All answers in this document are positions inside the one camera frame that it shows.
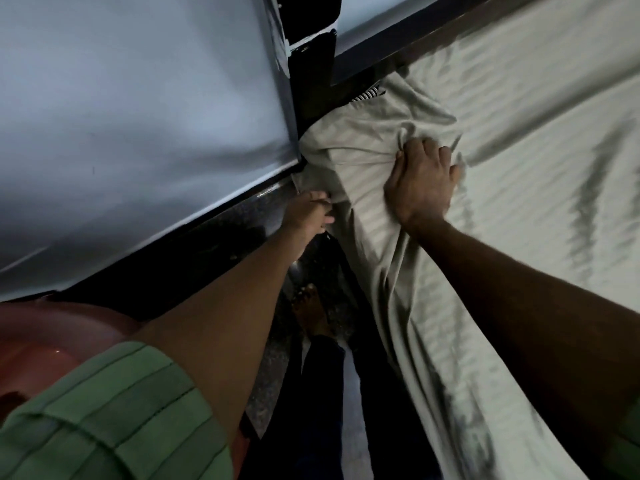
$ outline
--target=forearm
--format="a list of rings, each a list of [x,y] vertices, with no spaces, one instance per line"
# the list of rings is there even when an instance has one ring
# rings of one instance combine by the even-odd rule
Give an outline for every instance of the forearm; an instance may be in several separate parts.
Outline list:
[[[640,316],[444,220],[411,234],[574,458],[603,453],[640,392]]]
[[[162,350],[187,371],[229,441],[251,393],[287,269],[305,245],[300,233],[278,231],[133,337]]]

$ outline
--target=shirt sleeve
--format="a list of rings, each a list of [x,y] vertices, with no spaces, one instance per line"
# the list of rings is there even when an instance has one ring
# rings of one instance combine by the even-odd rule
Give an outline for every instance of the shirt sleeve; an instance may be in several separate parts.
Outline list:
[[[231,480],[226,434],[185,371],[124,342],[7,418],[0,479]]]
[[[640,401],[618,430],[604,465],[607,480],[640,480]]]

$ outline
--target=hand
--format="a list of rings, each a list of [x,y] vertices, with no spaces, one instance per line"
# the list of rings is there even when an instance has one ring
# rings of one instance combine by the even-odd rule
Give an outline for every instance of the hand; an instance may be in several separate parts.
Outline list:
[[[304,247],[316,234],[326,231],[325,225],[335,221],[327,216],[331,210],[331,201],[326,192],[304,192],[294,197],[287,205],[282,218],[281,230],[299,234]]]
[[[385,197],[400,225],[411,233],[424,220],[444,220],[462,169],[451,166],[451,150],[436,141],[412,139],[396,154]]]

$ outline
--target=white sheet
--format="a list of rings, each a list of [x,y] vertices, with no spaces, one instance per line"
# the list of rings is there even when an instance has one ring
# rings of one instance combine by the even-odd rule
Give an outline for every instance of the white sheet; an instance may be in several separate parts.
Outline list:
[[[332,228],[398,363],[444,476],[584,478],[382,185],[410,137],[467,164],[449,220],[530,266],[640,311],[640,0],[543,0],[425,56],[387,93],[303,136],[300,188]]]

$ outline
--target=person's left hand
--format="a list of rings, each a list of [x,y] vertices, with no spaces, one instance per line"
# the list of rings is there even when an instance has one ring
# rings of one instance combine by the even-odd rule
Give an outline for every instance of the person's left hand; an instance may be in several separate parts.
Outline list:
[[[327,216],[331,210],[331,201],[326,192],[304,192],[294,197],[284,212],[281,229],[301,233],[306,246],[316,234],[326,231],[326,224],[335,221]]]

